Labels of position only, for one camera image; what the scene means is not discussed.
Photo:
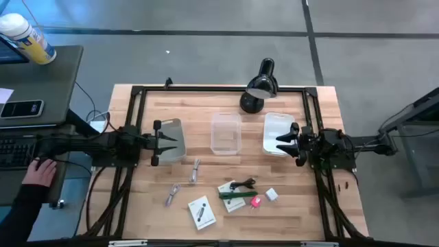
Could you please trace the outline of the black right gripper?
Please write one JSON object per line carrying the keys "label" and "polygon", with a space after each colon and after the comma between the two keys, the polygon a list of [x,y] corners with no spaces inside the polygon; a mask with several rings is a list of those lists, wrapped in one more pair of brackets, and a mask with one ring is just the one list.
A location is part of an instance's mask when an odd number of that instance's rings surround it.
{"label": "black right gripper", "polygon": [[282,150],[286,154],[296,157],[296,165],[302,167],[307,161],[307,153],[311,150],[311,140],[313,139],[313,129],[311,126],[303,126],[299,128],[298,123],[291,124],[291,130],[287,134],[278,136],[277,141],[290,143],[297,140],[296,144],[277,145],[277,149]]}

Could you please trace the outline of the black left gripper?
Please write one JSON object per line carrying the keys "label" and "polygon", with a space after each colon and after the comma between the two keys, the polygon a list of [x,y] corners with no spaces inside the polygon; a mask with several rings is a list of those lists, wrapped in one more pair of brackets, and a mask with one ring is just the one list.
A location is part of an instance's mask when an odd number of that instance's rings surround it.
{"label": "black left gripper", "polygon": [[159,132],[161,126],[162,126],[162,122],[160,120],[154,120],[153,123],[154,134],[142,134],[142,137],[144,138],[143,148],[146,150],[153,151],[153,155],[151,157],[151,166],[155,166],[155,167],[158,166],[159,164],[159,157],[158,157],[159,155],[161,155],[163,152],[166,152],[168,150],[173,150],[177,148],[176,146],[158,148],[159,138],[168,141],[175,141],[174,138],[168,137],[163,132]]}

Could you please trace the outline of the white card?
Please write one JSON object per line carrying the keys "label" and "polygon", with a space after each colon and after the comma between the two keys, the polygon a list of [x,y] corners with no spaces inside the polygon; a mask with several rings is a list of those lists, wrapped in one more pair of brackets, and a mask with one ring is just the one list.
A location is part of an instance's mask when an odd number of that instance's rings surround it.
{"label": "white card", "polygon": [[[239,188],[235,188],[235,189],[230,188],[231,183],[233,183],[233,180],[226,183],[226,184],[220,185],[217,188],[218,192],[219,193],[230,193],[230,192],[231,193],[240,193],[241,191]],[[224,206],[226,207],[226,210],[229,213],[246,205],[246,201],[243,198],[230,198],[230,199],[223,199],[222,201],[224,203]]]}

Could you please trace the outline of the person's forearm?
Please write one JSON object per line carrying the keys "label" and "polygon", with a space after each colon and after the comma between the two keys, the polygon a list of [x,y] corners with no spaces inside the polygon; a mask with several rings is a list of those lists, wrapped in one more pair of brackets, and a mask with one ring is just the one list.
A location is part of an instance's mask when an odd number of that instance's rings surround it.
{"label": "person's forearm", "polygon": [[0,223],[0,247],[17,247],[27,241],[47,192],[48,188],[42,185],[21,185],[9,213]]}

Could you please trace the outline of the clear plastic bin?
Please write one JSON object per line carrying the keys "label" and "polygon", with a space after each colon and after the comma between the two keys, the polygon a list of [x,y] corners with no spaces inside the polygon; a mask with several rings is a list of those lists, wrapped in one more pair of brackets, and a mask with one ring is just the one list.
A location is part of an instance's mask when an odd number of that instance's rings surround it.
{"label": "clear plastic bin", "polygon": [[233,156],[241,151],[241,115],[214,113],[211,121],[211,150],[214,155]]}

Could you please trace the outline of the black desk lamp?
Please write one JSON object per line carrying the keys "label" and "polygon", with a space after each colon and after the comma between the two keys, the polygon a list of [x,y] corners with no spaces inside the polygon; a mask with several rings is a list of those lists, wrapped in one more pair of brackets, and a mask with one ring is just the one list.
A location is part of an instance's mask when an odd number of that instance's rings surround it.
{"label": "black desk lamp", "polygon": [[239,100],[239,105],[244,112],[259,113],[262,111],[266,99],[277,96],[279,87],[273,73],[274,60],[264,58],[257,76],[251,79]]}

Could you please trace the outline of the white power adapter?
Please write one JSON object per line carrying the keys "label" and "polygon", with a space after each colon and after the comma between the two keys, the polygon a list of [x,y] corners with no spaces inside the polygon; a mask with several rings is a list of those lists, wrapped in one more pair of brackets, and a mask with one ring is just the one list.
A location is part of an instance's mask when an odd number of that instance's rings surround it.
{"label": "white power adapter", "polygon": [[105,132],[107,129],[108,120],[105,118],[104,120],[91,120],[88,122],[92,128],[94,128],[99,133]]}

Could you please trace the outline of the white card reader box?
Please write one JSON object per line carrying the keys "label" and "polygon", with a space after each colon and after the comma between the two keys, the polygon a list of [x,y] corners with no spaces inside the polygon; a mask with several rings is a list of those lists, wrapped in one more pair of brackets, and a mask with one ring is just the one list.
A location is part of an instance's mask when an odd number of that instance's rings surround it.
{"label": "white card reader box", "polygon": [[198,230],[216,223],[216,218],[206,196],[190,202],[188,207]]}

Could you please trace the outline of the grey metal stand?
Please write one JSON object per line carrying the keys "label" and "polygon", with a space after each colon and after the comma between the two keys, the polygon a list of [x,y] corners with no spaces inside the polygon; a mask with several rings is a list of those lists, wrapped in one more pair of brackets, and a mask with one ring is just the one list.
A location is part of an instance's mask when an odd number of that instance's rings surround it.
{"label": "grey metal stand", "polygon": [[410,166],[416,185],[402,198],[439,196],[439,87],[385,120],[378,133],[402,145]]}

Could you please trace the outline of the black smartphone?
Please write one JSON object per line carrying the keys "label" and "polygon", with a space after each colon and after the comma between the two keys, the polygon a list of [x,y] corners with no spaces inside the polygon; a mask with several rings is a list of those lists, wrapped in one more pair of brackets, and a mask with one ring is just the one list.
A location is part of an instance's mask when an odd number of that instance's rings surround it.
{"label": "black smartphone", "polygon": [[0,112],[0,118],[22,119],[39,117],[42,114],[44,105],[45,103],[41,99],[7,102]]}

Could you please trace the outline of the black keyboard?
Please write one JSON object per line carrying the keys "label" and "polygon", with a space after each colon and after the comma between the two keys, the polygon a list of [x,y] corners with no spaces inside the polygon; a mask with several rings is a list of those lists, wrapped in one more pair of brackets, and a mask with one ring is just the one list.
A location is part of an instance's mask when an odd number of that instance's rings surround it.
{"label": "black keyboard", "polygon": [[35,153],[37,137],[0,136],[0,170],[26,169]]}

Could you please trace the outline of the dark keyboard shelf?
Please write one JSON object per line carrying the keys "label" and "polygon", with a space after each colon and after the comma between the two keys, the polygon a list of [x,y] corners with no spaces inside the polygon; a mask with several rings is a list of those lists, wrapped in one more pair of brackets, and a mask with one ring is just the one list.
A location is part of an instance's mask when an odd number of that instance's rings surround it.
{"label": "dark keyboard shelf", "polygon": [[[70,126],[48,128],[21,128],[0,129],[0,136],[24,136],[34,135],[37,137],[34,157],[43,157],[41,152],[43,144],[50,137],[60,137],[62,134],[72,134],[74,128]],[[0,170],[0,206],[10,206],[21,186],[26,169]]]}

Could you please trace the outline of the white yellow wipes canister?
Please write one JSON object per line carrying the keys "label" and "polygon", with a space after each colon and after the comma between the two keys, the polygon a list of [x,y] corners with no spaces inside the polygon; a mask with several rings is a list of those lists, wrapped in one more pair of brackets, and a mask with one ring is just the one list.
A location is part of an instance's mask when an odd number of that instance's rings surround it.
{"label": "white yellow wipes canister", "polygon": [[20,14],[0,16],[0,33],[11,40],[37,64],[49,64],[55,60],[56,50]]}

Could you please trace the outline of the white plastic handled bin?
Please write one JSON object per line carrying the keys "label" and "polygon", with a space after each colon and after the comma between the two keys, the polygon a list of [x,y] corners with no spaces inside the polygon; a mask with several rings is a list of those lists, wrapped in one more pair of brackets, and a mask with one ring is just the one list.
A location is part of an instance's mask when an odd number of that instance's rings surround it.
{"label": "white plastic handled bin", "polygon": [[182,122],[179,119],[168,119],[161,121],[162,126],[159,132],[163,132],[168,137],[172,137],[175,141],[164,139],[158,140],[158,148],[176,146],[176,149],[168,150],[159,155],[159,164],[173,163],[181,161],[186,157],[185,137],[182,129]]}
{"label": "white plastic handled bin", "polygon": [[267,113],[265,115],[263,128],[263,151],[272,156],[288,156],[288,154],[277,148],[277,145],[293,145],[296,141],[289,143],[277,141],[276,138],[289,133],[291,124],[295,122],[292,115],[281,113]]}

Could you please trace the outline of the black aluminium table frame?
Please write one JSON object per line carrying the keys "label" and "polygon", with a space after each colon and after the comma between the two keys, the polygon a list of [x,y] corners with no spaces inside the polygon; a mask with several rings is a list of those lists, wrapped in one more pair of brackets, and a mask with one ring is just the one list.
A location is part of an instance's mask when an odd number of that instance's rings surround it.
{"label": "black aluminium table frame", "polygon": [[[123,238],[184,240],[186,244],[230,247],[246,242],[299,244],[324,239],[315,175],[308,166],[297,167],[293,158],[269,156],[262,138],[266,113],[292,115],[300,124],[314,128],[343,128],[337,93],[332,86],[300,90],[286,87],[269,99],[263,112],[241,114],[241,151],[218,156],[211,151],[211,120],[214,113],[241,113],[240,86],[150,87],[137,97],[132,85],[118,84],[110,100],[111,121],[125,123],[129,108],[143,107],[142,129],[148,132],[156,119],[178,118],[182,122],[186,158],[152,167],[150,153],[142,152],[134,171]],[[273,188],[279,195],[251,209],[245,205],[229,213],[218,198],[217,188],[232,180],[255,178],[260,196]],[[198,230],[188,204],[208,198],[216,223]]]}

